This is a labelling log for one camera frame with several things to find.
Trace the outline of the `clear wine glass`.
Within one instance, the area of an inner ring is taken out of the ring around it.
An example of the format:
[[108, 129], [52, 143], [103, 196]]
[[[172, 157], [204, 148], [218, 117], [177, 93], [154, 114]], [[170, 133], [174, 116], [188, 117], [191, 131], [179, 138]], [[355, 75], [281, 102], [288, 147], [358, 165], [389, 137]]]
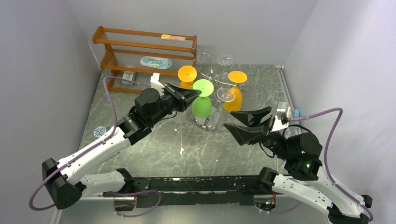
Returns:
[[234, 58], [231, 55], [220, 55], [217, 57], [217, 63], [223, 66], [223, 71], [220, 72], [220, 81], [225, 82], [228, 77], [228, 68], [233, 65]]

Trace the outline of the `orange plastic goblet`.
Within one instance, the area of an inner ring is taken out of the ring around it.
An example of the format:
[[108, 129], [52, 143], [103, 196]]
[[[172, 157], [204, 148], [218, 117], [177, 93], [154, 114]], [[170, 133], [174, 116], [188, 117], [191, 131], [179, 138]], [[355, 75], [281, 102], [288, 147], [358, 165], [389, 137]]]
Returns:
[[182, 66], [177, 72], [177, 77], [180, 80], [180, 87], [189, 89], [195, 83], [195, 79], [197, 78], [197, 70], [189, 65]]
[[232, 71], [228, 74], [228, 79], [231, 81], [231, 83], [235, 84], [235, 86], [233, 86], [229, 91], [233, 93], [234, 99], [230, 102], [225, 102], [223, 107], [228, 112], [239, 111], [241, 109], [243, 101], [240, 86], [245, 84], [248, 77], [246, 73], [242, 71]]

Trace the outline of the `green plastic goblet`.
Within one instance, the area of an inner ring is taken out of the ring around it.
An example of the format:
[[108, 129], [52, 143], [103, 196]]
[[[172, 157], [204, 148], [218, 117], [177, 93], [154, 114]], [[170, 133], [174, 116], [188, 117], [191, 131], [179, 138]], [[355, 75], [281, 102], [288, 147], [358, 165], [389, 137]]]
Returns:
[[212, 102], [210, 99], [214, 91], [214, 85], [211, 81], [200, 79], [193, 85], [194, 90], [200, 90], [202, 93], [197, 97], [192, 104], [192, 113], [197, 118], [207, 118], [211, 114]]

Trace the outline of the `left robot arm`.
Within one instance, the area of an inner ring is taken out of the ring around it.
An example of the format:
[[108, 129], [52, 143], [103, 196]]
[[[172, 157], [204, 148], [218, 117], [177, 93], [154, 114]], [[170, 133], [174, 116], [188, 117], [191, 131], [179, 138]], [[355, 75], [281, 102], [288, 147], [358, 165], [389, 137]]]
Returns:
[[92, 176], [88, 175], [89, 169], [145, 138], [167, 115], [184, 112], [201, 93], [168, 83], [160, 90], [146, 88], [134, 100], [129, 113], [101, 138], [66, 158], [47, 159], [42, 164], [43, 180], [55, 207], [63, 210], [84, 196], [102, 192], [122, 196], [134, 193], [134, 179], [126, 169]]

